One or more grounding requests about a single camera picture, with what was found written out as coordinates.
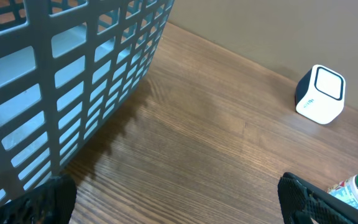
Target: plastic basket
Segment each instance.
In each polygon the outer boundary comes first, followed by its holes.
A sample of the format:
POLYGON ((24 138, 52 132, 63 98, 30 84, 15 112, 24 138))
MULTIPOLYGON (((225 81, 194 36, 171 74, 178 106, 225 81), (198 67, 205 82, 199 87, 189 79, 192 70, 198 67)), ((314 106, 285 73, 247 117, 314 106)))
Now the plastic basket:
POLYGON ((0 0, 0 205, 58 174, 149 69, 173 0, 0 0))

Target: white and black cube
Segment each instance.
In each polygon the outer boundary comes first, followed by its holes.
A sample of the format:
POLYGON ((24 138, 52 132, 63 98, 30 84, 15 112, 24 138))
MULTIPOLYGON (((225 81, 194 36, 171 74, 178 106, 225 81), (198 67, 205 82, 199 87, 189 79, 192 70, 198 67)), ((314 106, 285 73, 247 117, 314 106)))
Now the white and black cube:
POLYGON ((296 87, 296 111, 319 124, 328 124, 343 110, 345 87, 345 79, 338 72, 315 65, 296 87))

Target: brown wood grain surface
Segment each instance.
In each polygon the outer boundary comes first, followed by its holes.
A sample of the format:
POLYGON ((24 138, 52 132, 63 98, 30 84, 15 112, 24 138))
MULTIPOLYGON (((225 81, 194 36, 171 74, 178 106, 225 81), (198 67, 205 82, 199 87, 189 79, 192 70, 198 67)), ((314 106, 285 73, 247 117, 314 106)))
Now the brown wood grain surface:
POLYGON ((146 78, 66 169, 71 222, 282 223, 284 172, 322 189, 358 174, 358 111, 316 124, 295 87, 167 24, 146 78))

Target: jar label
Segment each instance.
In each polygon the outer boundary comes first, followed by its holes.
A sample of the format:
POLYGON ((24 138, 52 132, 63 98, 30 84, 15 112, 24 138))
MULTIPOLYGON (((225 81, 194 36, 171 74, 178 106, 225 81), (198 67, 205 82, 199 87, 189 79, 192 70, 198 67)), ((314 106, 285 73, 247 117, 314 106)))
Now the jar label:
POLYGON ((356 200, 351 189, 351 179, 342 181, 341 183, 329 188, 327 193, 358 209, 358 201, 356 200))

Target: black side of cube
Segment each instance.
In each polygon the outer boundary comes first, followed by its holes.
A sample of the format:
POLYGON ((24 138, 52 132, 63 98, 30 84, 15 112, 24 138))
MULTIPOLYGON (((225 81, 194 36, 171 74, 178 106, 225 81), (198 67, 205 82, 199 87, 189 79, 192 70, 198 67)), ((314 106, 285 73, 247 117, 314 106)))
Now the black side of cube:
POLYGON ((298 85, 296 86, 295 105, 298 105, 299 101, 301 101, 302 98, 308 92, 310 77, 311 77, 311 70, 309 70, 308 73, 304 75, 304 77, 299 81, 298 85))

